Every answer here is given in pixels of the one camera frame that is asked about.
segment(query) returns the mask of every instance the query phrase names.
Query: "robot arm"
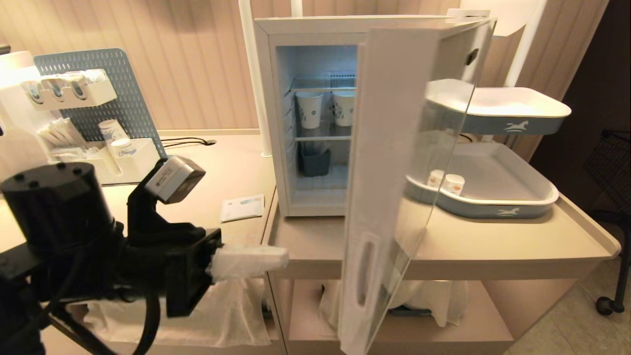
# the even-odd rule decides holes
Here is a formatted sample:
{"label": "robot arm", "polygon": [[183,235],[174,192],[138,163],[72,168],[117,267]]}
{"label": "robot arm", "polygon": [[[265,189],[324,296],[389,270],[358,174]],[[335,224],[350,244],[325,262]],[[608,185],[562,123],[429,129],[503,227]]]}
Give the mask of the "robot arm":
{"label": "robot arm", "polygon": [[91,352],[113,354],[66,313],[70,302],[145,298],[135,354],[153,343],[159,296],[166,297],[167,316],[190,315],[213,283],[205,269],[222,246],[221,231],[169,223],[156,203],[182,201],[203,176],[185,158],[159,161],[129,195],[126,238],[90,164],[42,166],[0,184],[27,240],[0,254],[0,353],[44,354],[39,330],[60,320]]}

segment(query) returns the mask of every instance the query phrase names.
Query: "horse logo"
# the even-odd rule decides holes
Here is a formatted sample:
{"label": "horse logo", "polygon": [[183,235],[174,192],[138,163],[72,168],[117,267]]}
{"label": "horse logo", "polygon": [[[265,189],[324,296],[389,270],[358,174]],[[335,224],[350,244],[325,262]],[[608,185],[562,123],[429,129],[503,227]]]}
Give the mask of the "horse logo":
{"label": "horse logo", "polygon": [[497,212],[498,216],[514,216],[517,215],[517,211],[519,211],[519,207],[513,208],[512,210],[499,210],[499,212]]}
{"label": "horse logo", "polygon": [[524,121],[520,124],[514,124],[514,123],[507,123],[506,125],[508,125],[509,127],[504,128],[504,131],[506,132],[523,132],[526,130],[526,125],[528,124],[528,121]]}

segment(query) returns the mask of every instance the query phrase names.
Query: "glass door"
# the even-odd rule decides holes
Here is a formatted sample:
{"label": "glass door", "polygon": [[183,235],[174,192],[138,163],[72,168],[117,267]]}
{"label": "glass door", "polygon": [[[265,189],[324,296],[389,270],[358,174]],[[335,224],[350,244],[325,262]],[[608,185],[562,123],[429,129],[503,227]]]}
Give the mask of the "glass door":
{"label": "glass door", "polygon": [[466,115],[438,102],[464,95],[466,108],[489,21],[373,29],[359,46],[338,327],[349,355],[367,353],[416,255]]}

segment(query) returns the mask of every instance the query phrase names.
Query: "fridge shelf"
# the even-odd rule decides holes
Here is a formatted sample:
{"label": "fridge shelf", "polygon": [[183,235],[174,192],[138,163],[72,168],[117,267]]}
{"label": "fridge shelf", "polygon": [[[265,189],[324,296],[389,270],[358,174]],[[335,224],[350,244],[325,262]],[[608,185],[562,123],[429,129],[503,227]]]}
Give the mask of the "fridge shelf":
{"label": "fridge shelf", "polygon": [[295,78],[290,90],[293,92],[355,90],[355,75],[331,76],[329,78]]}
{"label": "fridge shelf", "polygon": [[323,116],[320,126],[306,129],[298,123],[295,141],[350,140],[351,126],[338,126],[332,116]]}
{"label": "fridge shelf", "polygon": [[332,165],[329,174],[308,177],[298,175],[297,188],[300,191],[345,190],[348,184],[348,165]]}

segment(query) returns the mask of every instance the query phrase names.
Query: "caster wheel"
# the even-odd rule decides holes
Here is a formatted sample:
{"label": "caster wheel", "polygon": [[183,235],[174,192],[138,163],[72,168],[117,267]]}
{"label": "caster wheel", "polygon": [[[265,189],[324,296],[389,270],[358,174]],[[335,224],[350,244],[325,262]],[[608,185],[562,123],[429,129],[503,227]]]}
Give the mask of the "caster wheel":
{"label": "caster wheel", "polygon": [[609,297],[599,297],[596,301],[596,311],[603,316],[608,316],[613,313],[611,310],[611,299]]}

